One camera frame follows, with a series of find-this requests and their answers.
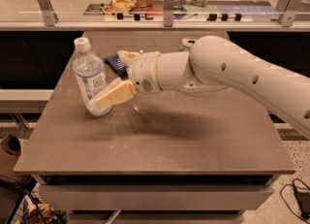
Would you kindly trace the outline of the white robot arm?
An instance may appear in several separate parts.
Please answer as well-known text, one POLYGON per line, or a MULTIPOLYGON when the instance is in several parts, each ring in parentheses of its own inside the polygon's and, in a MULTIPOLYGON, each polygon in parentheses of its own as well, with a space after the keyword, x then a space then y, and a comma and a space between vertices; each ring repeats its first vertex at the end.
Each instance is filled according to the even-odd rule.
POLYGON ((127 80, 114 80, 95 98, 104 109, 136 93, 165 90, 210 98, 237 89, 310 138, 310 79, 279 67, 218 36, 197 39, 186 51, 122 52, 127 80))

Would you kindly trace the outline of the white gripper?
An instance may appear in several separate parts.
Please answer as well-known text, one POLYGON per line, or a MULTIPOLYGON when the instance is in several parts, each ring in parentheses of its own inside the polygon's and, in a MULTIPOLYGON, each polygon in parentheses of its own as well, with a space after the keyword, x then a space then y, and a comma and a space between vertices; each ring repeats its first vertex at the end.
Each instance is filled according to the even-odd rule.
POLYGON ((157 80, 157 62, 159 51, 140 54, 135 51, 119 50, 117 52, 123 63, 130 63, 127 73, 128 80, 115 79, 107 89, 95 98, 98 107, 105 109, 113 105, 127 102, 138 93, 160 93, 161 88, 157 80))

